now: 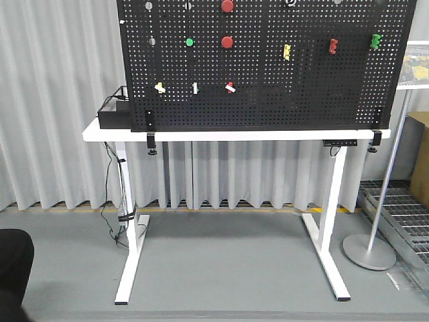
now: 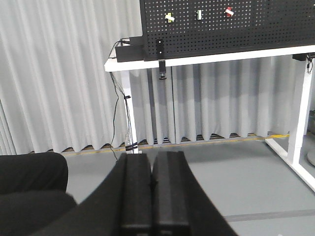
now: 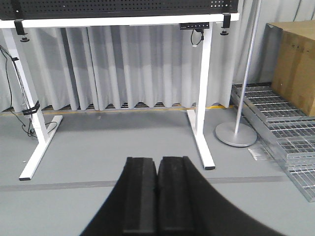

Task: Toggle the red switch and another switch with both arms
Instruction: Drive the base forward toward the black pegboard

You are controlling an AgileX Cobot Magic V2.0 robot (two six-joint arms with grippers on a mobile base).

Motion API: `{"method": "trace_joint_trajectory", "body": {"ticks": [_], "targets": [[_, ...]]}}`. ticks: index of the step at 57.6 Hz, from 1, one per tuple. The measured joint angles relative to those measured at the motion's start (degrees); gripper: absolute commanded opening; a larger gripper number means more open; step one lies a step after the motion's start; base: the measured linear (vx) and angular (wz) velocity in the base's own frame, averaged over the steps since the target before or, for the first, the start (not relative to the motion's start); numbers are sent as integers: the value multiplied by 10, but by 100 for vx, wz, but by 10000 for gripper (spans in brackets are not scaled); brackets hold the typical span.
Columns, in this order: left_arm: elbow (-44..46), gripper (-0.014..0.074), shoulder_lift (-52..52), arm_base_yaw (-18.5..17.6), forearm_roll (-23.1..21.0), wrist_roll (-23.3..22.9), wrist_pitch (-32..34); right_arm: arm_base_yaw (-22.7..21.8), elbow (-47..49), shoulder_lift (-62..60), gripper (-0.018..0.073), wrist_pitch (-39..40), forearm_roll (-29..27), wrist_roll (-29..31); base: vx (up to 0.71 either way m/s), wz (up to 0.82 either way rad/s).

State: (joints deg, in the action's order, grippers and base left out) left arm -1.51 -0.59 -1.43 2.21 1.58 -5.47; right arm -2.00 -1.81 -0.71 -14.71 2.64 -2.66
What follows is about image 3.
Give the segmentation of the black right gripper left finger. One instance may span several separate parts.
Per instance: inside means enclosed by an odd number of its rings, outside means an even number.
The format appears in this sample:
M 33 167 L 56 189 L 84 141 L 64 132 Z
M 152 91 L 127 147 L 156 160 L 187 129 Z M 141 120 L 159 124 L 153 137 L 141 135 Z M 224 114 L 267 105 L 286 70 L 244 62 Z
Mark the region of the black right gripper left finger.
M 127 158 L 113 190 L 82 234 L 156 235 L 156 167 L 151 158 Z

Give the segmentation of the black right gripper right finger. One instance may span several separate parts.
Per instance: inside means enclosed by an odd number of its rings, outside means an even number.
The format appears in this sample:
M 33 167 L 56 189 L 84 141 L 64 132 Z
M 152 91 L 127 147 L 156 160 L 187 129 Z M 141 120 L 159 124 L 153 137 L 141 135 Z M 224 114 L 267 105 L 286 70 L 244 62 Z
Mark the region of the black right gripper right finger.
M 187 157 L 164 157 L 158 170 L 162 236 L 279 236 L 249 216 L 202 176 Z

